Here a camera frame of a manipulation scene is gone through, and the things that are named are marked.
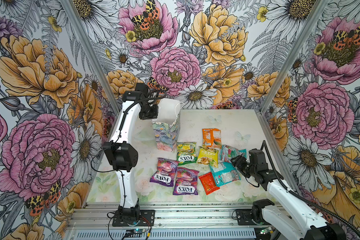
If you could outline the teal white snack packet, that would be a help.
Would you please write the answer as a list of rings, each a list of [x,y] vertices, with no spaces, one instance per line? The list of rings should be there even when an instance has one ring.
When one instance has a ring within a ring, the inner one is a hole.
[[[221,187],[241,179],[238,171],[232,163],[221,162],[218,163],[217,166],[210,165],[210,169],[217,187]]]

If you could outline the left aluminium corner post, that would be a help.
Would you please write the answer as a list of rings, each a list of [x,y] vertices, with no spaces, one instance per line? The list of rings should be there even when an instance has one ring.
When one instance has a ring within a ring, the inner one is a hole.
[[[115,114],[118,114],[120,112],[120,107],[117,103],[117,100],[114,96],[114,93],[110,87],[110,84],[108,83],[106,79],[106,74],[103,71],[103,68],[101,66],[101,63],[96,55],[96,52],[93,48],[93,45],[91,43],[91,39],[89,38],[86,28],[84,27],[84,24],[82,24],[82,21],[80,19],[80,16],[78,14],[78,11],[73,3],[73,1],[62,1],[63,9],[66,11],[66,14],[68,16],[68,19],[75,31],[76,37],[80,41],[87,57],[90,60],[91,66],[93,67],[105,93],[109,100],[109,103],[114,111]]]

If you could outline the right aluminium corner post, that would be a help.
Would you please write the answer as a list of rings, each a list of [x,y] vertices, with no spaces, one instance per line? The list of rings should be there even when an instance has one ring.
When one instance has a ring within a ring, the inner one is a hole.
[[[326,6],[330,1],[322,0],[316,1],[311,13],[308,16],[306,23],[303,25],[303,28],[299,34],[297,34],[296,41],[293,44],[291,50],[289,51],[285,62],[283,63],[274,84],[270,88],[269,93],[267,94],[264,102],[261,105],[260,113],[264,114],[266,109],[273,101],[274,97],[278,93],[279,88],[281,87],[282,83],[284,82],[291,65],[293,64],[294,60],[299,54],[299,50],[304,46],[304,43],[308,39],[309,35],[312,32],[312,29],[317,25],[320,16],[324,12]]]

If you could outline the teal pink candy packet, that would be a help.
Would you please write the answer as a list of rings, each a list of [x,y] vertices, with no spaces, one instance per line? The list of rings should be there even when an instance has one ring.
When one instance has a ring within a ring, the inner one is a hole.
[[[228,145],[223,145],[221,152],[220,152],[220,159],[221,162],[228,162],[231,163],[233,158],[236,158],[237,156],[243,156],[245,158],[247,158],[247,150],[243,149],[243,150],[239,150],[237,148],[228,146]]]

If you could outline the purple fox's bag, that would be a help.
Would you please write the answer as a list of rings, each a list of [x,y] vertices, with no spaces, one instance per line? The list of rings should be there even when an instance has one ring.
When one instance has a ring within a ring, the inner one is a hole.
[[[183,167],[177,168],[177,178],[173,191],[174,196],[179,195],[198,195],[198,175],[199,171]]]
[[[165,158],[158,158],[157,171],[150,178],[150,183],[173,187],[178,168],[178,162]]]

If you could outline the aluminium rail frame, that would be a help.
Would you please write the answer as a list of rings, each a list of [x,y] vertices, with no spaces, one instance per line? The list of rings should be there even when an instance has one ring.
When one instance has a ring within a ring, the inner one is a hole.
[[[148,204],[142,210],[155,210],[153,227],[113,227],[113,205],[90,205],[77,210],[65,235],[67,240],[266,240],[281,234],[273,226],[239,226],[232,218],[236,209],[248,204]],[[256,228],[272,227],[273,233],[256,235]],[[127,234],[126,230],[151,229],[150,236]]]

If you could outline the green circuit board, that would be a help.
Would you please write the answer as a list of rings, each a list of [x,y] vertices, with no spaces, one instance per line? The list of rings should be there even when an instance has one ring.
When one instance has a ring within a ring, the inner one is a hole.
[[[152,232],[151,229],[131,229],[131,230],[126,230],[127,234],[132,234],[132,235],[146,234],[147,236],[150,236],[151,232]]]
[[[274,231],[272,227],[266,227],[266,228],[256,228],[255,233],[256,235],[268,235],[272,234]]]

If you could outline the orange snack packet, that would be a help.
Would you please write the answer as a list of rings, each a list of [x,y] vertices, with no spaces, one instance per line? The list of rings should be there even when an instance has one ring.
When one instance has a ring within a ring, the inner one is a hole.
[[[221,149],[221,131],[216,128],[202,129],[203,147],[212,149]]]

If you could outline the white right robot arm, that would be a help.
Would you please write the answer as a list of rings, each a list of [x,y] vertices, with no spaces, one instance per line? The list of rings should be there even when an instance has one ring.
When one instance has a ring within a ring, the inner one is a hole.
[[[268,151],[253,149],[249,158],[239,155],[231,163],[245,178],[255,182],[273,196],[285,210],[269,199],[255,201],[249,215],[258,224],[270,224],[288,240],[344,240],[346,233],[337,223],[328,222],[315,212],[313,204],[296,194],[274,169]]]

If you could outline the aluminium corner post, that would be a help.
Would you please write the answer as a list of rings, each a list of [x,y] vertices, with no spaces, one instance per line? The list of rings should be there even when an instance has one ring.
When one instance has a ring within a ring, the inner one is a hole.
[[[304,43],[308,39],[309,35],[312,32],[312,29],[317,25],[320,16],[324,12],[326,6],[330,1],[322,0],[316,1],[311,13],[308,16],[306,23],[303,25],[303,28],[299,34],[297,34],[296,41],[293,44],[291,50],[289,51],[285,62],[283,63],[274,84],[270,88],[269,93],[267,94],[264,102],[261,105],[260,113],[264,114],[266,109],[273,101],[274,97],[278,93],[279,88],[281,87],[282,83],[284,82],[291,65],[293,64],[294,60],[299,54],[299,50],[304,46]]]
[[[80,41],[87,57],[90,60],[91,66],[93,67],[105,93],[109,100],[109,103],[114,111],[115,114],[118,114],[120,112],[120,107],[117,103],[117,100],[114,96],[114,93],[110,87],[110,84],[108,83],[106,79],[106,74],[103,71],[103,68],[101,66],[101,63],[96,55],[96,52],[93,48],[93,45],[91,43],[91,39],[89,38],[86,28],[84,27],[84,24],[82,24],[82,21],[80,19],[80,16],[78,14],[78,11],[73,3],[73,1],[62,1],[63,9],[66,11],[66,14],[68,16],[68,19],[75,31],[76,37]]]

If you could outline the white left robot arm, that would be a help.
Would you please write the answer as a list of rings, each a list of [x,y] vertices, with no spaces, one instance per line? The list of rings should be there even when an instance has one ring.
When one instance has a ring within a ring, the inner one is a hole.
[[[138,119],[151,120],[158,116],[158,107],[150,104],[150,101],[154,100],[148,90],[125,92],[122,109],[116,121],[116,131],[111,139],[103,144],[106,158],[118,176],[121,212],[138,206],[133,168],[138,163],[139,154],[132,146],[132,133]]]

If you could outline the green circuit board left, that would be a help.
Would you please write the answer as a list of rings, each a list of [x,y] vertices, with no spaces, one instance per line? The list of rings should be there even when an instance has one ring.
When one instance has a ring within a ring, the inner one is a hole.
[[[132,235],[146,234],[147,236],[150,236],[151,232],[152,232],[151,229],[131,229],[131,230],[126,230],[127,234],[132,234]]]

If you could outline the green Fox's candy bag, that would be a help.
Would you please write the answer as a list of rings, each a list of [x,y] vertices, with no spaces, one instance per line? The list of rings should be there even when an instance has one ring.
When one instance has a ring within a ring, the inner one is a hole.
[[[197,162],[197,143],[178,142],[177,143],[177,162],[179,166],[194,164]]]

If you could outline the yellow snack packet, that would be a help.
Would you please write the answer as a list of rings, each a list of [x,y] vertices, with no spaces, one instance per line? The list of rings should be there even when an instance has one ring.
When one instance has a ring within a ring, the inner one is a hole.
[[[218,167],[219,150],[207,147],[200,147],[197,163]]]

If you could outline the floral paper gift bag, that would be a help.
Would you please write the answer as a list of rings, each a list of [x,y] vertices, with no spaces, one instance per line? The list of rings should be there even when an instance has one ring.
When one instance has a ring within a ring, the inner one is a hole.
[[[158,108],[158,117],[152,120],[157,149],[173,152],[180,132],[181,102],[164,98]]]

